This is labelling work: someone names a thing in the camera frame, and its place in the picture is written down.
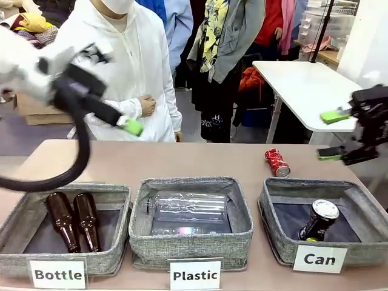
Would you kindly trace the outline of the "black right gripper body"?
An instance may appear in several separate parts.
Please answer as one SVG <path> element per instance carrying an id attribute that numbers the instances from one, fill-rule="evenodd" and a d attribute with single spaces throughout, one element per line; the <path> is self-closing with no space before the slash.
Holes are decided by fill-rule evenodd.
<path id="1" fill-rule="evenodd" d="M 387 86 L 375 85 L 352 93 L 350 114 L 357 119 L 345 143 L 342 162 L 349 166 L 378 158 L 387 143 Z"/>

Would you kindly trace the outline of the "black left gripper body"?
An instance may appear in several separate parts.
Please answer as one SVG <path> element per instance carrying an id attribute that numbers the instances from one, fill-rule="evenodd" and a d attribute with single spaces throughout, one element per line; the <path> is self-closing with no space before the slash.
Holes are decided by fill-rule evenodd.
<path id="1" fill-rule="evenodd" d="M 69 64 L 52 82 L 54 91 L 51 105 L 57 109 L 70 113 L 72 110 L 88 114 L 110 126 L 116 126 L 122 114 L 102 100 L 107 86 L 95 75 Z"/>

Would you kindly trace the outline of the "person's right hand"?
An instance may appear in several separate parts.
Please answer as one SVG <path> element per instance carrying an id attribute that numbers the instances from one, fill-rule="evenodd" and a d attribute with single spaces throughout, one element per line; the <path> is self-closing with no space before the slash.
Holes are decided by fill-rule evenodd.
<path id="1" fill-rule="evenodd" d="M 143 95 L 139 97 L 139 101 L 140 101 L 141 110 L 142 110 L 141 117 L 145 118 L 145 117 L 152 116 L 156 107 L 155 99 L 152 98 L 150 95 Z"/>

